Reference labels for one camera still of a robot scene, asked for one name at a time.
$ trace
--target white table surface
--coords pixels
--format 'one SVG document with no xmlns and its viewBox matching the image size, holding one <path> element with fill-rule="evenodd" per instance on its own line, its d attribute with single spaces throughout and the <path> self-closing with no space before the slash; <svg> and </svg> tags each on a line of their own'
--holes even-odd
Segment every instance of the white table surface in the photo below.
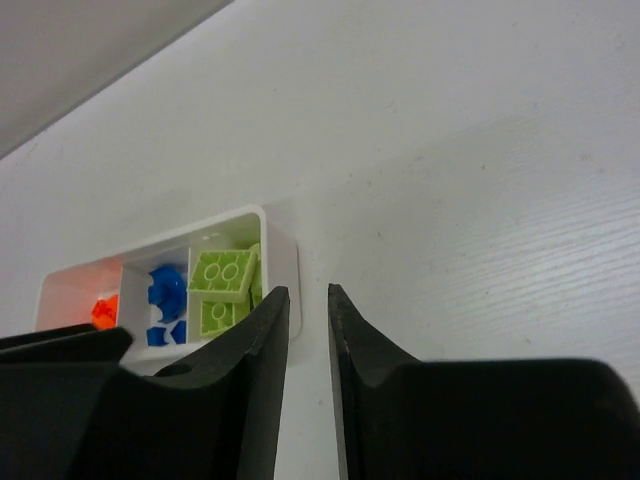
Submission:
<svg viewBox="0 0 640 480">
<path fill-rule="evenodd" d="M 237 0 L 0 162 L 3 335 L 43 276 L 258 203 L 300 250 L 276 478 L 337 477 L 326 288 L 427 359 L 640 392 L 640 4 Z"/>
</svg>

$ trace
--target green lego brick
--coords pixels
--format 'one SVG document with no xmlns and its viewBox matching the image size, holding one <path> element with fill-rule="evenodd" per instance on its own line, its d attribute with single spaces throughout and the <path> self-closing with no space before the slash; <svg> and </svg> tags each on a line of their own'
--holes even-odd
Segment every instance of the green lego brick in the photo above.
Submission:
<svg viewBox="0 0 640 480">
<path fill-rule="evenodd" d="M 253 300 L 253 308 L 256 308 L 262 301 L 262 261 L 260 258 L 260 244 L 256 243 L 249 250 L 256 252 L 258 255 L 258 263 L 256 264 L 255 271 L 253 272 L 253 278 L 251 279 L 251 287 L 249 291 Z"/>
<path fill-rule="evenodd" d="M 241 303 L 247 297 L 258 256 L 250 250 L 202 252 L 188 290 L 207 294 L 207 300 Z"/>
<path fill-rule="evenodd" d="M 249 297 L 242 303 L 217 303 L 204 300 L 200 309 L 200 335 L 217 337 L 249 315 Z"/>
</svg>

